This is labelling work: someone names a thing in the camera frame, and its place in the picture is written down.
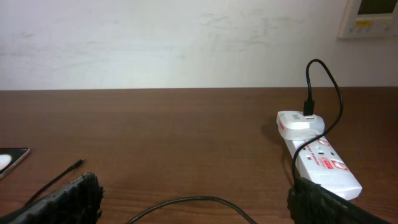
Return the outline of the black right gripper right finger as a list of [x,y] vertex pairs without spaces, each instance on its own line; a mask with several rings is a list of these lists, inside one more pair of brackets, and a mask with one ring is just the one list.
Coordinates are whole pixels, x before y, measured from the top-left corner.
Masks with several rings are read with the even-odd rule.
[[303,177],[289,189],[287,208],[295,224],[389,223]]

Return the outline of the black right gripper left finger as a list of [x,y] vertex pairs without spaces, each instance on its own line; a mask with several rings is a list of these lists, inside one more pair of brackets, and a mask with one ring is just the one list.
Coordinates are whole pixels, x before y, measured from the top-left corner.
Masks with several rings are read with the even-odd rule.
[[96,224],[104,189],[85,173],[61,189],[1,217],[1,224]]

